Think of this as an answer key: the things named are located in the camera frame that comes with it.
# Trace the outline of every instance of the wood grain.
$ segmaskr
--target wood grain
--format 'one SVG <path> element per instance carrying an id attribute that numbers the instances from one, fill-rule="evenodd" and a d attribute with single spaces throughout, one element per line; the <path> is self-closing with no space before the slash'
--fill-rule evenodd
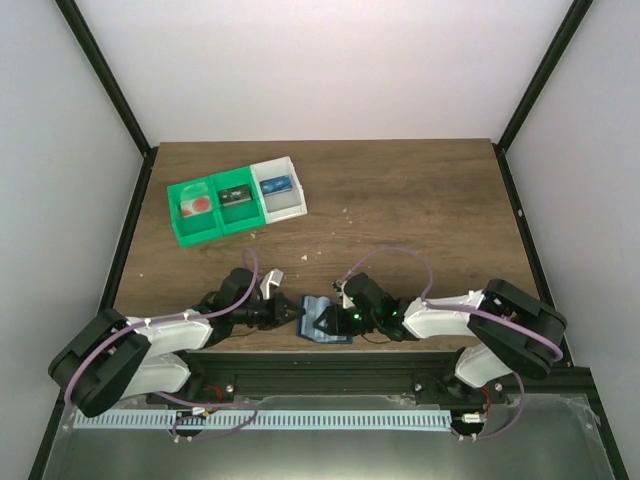
<path id="1" fill-rule="evenodd" d="M 308 215 L 190 248 L 178 246 L 169 220 L 169 185 L 286 155 L 296 167 Z M 367 252 L 385 245 L 410 248 L 430 260 L 432 297 L 483 288 L 495 277 L 536 293 L 489 140 L 165 143 L 116 308 L 135 316 L 184 310 L 242 264 L 246 246 L 258 253 L 262 273 L 274 267 L 285 272 L 281 291 L 289 298 L 333 298 L 331 283 Z M 399 253 L 374 257 L 363 268 L 393 295 L 415 296 L 426 282 L 422 266 Z M 237 327 L 234 334 L 246 331 Z M 215 348 L 451 350 L 473 343 L 441 337 L 373 345 L 357 338 L 350 346 L 317 345 L 296 337 L 290 324 L 231 338 Z"/>

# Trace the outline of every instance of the white slotted strip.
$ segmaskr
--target white slotted strip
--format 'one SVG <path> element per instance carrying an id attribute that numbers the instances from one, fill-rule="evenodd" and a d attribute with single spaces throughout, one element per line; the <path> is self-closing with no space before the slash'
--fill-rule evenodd
<path id="1" fill-rule="evenodd" d="M 176 422 L 176 411 L 109 410 L 94 418 L 78 412 L 77 429 L 162 430 Z M 253 411 L 220 410 L 205 420 L 187 419 L 180 428 L 226 430 L 245 420 Z M 449 431 L 451 412 L 438 410 L 260 410 L 247 430 L 410 430 Z"/>

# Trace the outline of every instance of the blue package in white bin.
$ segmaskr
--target blue package in white bin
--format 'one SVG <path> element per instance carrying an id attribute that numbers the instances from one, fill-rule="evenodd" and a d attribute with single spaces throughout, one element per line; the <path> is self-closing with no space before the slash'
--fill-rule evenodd
<path id="1" fill-rule="evenodd" d="M 281 177 L 270 178 L 269 180 L 260 182 L 260 190 L 262 190 L 263 195 L 284 193 L 290 191 L 292 188 L 289 175 L 282 175 Z"/>
<path id="2" fill-rule="evenodd" d="M 331 305 L 331 300 L 328 297 L 303 295 L 300 303 L 305 310 L 305 314 L 298 319 L 297 335 L 300 338 L 306 338 L 316 343 L 353 343 L 353 337 L 327 335 L 313 328 L 313 322 Z"/>

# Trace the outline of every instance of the purple cable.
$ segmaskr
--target purple cable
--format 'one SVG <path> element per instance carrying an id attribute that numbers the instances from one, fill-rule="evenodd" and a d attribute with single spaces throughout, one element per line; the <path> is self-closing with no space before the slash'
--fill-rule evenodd
<path id="1" fill-rule="evenodd" d="M 251 417 L 249 417 L 247 420 L 245 420 L 244 422 L 236 425 L 233 428 L 230 428 L 229 430 L 226 430 L 224 432 L 215 434 L 215 435 L 207 435 L 206 437 L 200 437 L 200 436 L 196 436 L 196 437 L 192 437 L 192 441 L 194 442 L 201 442 L 204 440 L 213 440 L 214 438 L 220 438 L 220 437 L 224 437 L 226 435 L 231 435 L 232 433 L 236 433 L 240 430 L 242 430 L 244 427 L 246 427 L 247 425 L 249 425 L 250 423 L 253 423 L 256 419 L 256 417 L 258 416 L 258 409 L 255 408 L 255 405 L 250 404 L 250 403 L 240 403 L 240 402 L 234 402 L 234 403 L 194 403 L 194 402 L 188 402 L 186 400 L 182 400 L 181 398 L 178 397 L 174 397 L 173 395 L 169 395 L 168 393 L 165 392 L 155 392 L 156 395 L 158 395 L 159 397 L 164 398 L 165 400 L 169 400 L 173 403 L 177 403 L 178 405 L 182 405 L 184 407 L 202 407 L 202 408 L 230 408 L 230 407 L 240 407 L 240 406 L 247 406 L 247 405 L 252 405 L 254 406 L 253 409 L 253 415 L 251 415 Z M 200 418 L 197 415 L 189 415 L 187 417 L 182 417 L 179 418 L 178 420 L 176 420 L 176 423 L 173 424 L 173 427 L 171 428 L 171 433 L 173 434 L 174 437 L 176 437 L 178 435 L 178 432 L 176 431 L 176 429 L 178 428 L 178 426 L 191 418 Z"/>
<path id="2" fill-rule="evenodd" d="M 345 273 L 344 276 L 342 278 L 340 278 L 336 283 L 338 285 L 341 285 L 342 283 L 344 283 L 344 281 L 348 277 L 350 277 L 351 274 L 355 270 L 357 270 L 358 267 L 360 265 L 362 265 L 367 259 L 369 259 L 370 257 L 373 257 L 374 255 L 377 255 L 378 253 L 382 253 L 382 252 L 402 252 L 402 253 L 406 253 L 407 255 L 412 256 L 416 260 L 419 260 L 422 263 L 422 265 L 424 265 L 424 268 L 426 268 L 427 272 L 429 273 L 429 281 L 427 282 L 427 286 L 424 287 L 424 290 L 420 294 L 420 298 L 422 298 L 422 300 L 424 300 L 424 298 L 426 297 L 427 293 L 429 292 L 429 290 L 431 290 L 431 287 L 433 286 L 433 271 L 431 270 L 431 265 L 429 265 L 429 262 L 427 262 L 427 260 L 425 260 L 423 257 L 418 255 L 417 253 L 412 252 L 411 250 L 409 250 L 407 248 L 402 248 L 402 247 L 381 247 L 381 248 L 376 248 L 375 250 L 370 251 L 364 257 L 362 257 L 362 259 L 358 263 L 356 263 L 353 267 L 351 267 L 349 270 L 347 270 L 347 273 Z"/>
<path id="3" fill-rule="evenodd" d="M 246 248 L 243 251 L 243 260 L 244 260 L 244 254 L 246 252 L 250 253 L 251 256 L 253 257 L 253 277 L 251 278 L 251 284 L 249 285 L 249 288 L 244 293 L 242 298 L 240 300 L 238 300 L 236 303 L 234 303 L 233 305 L 231 305 L 230 307 L 224 308 L 222 310 L 218 310 L 217 312 L 207 313 L 207 314 L 204 314 L 204 315 L 189 315 L 188 318 L 190 320 L 204 320 L 204 319 L 207 319 L 207 318 L 215 318 L 215 317 L 219 317 L 221 315 L 225 315 L 226 313 L 229 313 L 232 310 L 234 310 L 237 307 L 239 307 L 240 305 L 242 305 L 247 300 L 247 298 L 249 298 L 251 296 L 251 294 L 253 292 L 253 288 L 255 287 L 256 281 L 257 281 L 257 278 L 258 278 L 258 270 L 259 270 L 258 256 L 256 255 L 256 252 L 253 251 L 253 249 Z M 151 325 L 151 324 L 158 325 L 158 324 L 161 324 L 161 323 L 174 322 L 176 320 L 189 321 L 189 320 L 187 320 L 185 318 L 184 314 L 176 314 L 176 315 L 167 315 L 167 316 L 164 316 L 164 317 L 154 317 L 154 318 L 150 319 L 149 325 Z M 78 369 L 75 371 L 75 373 L 71 377 L 71 380 L 69 380 L 69 383 L 67 384 L 67 389 L 64 392 L 64 403 L 69 407 L 73 406 L 73 402 L 71 401 L 71 393 L 73 392 L 73 389 L 75 388 L 75 386 L 78 383 L 78 380 L 80 379 L 82 374 L 89 367 L 89 365 L 91 365 L 91 362 L 93 362 L 98 357 L 98 355 L 100 355 L 103 351 L 105 351 L 107 349 L 107 347 L 112 345 L 116 340 L 118 340 L 119 338 L 122 338 L 123 336 L 125 336 L 129 332 L 132 332 L 133 330 L 135 330 L 137 328 L 144 328 L 144 327 L 147 327 L 147 326 L 148 326 L 147 322 L 138 322 L 138 323 L 134 323 L 133 325 L 128 325 L 128 326 L 124 327 L 122 330 L 118 330 L 116 333 L 114 333 L 113 335 L 108 337 L 106 340 L 104 340 L 100 345 L 98 345 L 95 348 L 95 350 L 92 351 L 87 356 L 87 358 L 84 359 L 84 361 L 80 364 Z"/>
<path id="4" fill-rule="evenodd" d="M 524 410 L 526 395 L 524 392 L 524 384 L 522 383 L 522 379 L 520 378 L 520 375 L 518 375 L 516 372 L 512 372 L 512 373 L 516 377 L 516 381 L 518 382 L 518 386 L 520 387 L 520 406 L 518 407 L 518 411 L 516 412 L 516 415 L 511 419 L 511 421 L 507 425 L 505 425 L 503 428 L 501 428 L 497 432 L 490 433 L 489 435 L 482 435 L 480 437 L 476 437 L 476 440 L 489 440 L 490 438 L 498 437 L 503 433 L 507 432 L 509 429 L 511 429 L 511 427 L 513 427 L 518 422 L 518 420 L 520 420 L 520 416 L 522 415 L 522 412 Z M 462 434 L 458 433 L 453 427 L 451 427 L 451 433 L 453 433 L 456 437 L 463 436 Z"/>
<path id="5" fill-rule="evenodd" d="M 505 320 L 504 318 L 499 317 L 498 315 L 494 315 L 493 313 L 484 312 L 482 310 L 478 310 L 477 308 L 470 307 L 468 305 L 440 305 L 440 304 L 434 305 L 430 303 L 429 300 L 425 300 L 425 303 L 427 307 L 433 308 L 434 310 L 447 310 L 449 312 L 468 313 L 470 315 L 477 315 L 478 317 L 486 318 L 487 320 L 491 320 L 492 322 L 499 323 L 500 325 L 510 328 L 511 330 L 515 330 L 516 332 L 522 333 L 523 335 L 526 335 L 532 340 L 535 340 L 541 343 L 542 345 L 544 345 L 545 347 L 547 347 L 549 350 L 553 352 L 553 354 L 556 356 L 555 358 L 556 361 L 562 360 L 562 357 L 564 357 L 562 350 L 560 350 L 560 348 L 558 348 L 558 346 L 555 343 L 553 343 L 551 340 L 544 338 L 542 335 L 539 335 L 536 332 L 533 332 L 528 328 L 523 327 L 522 325 L 518 325 L 517 323 L 513 323 L 508 320 Z"/>

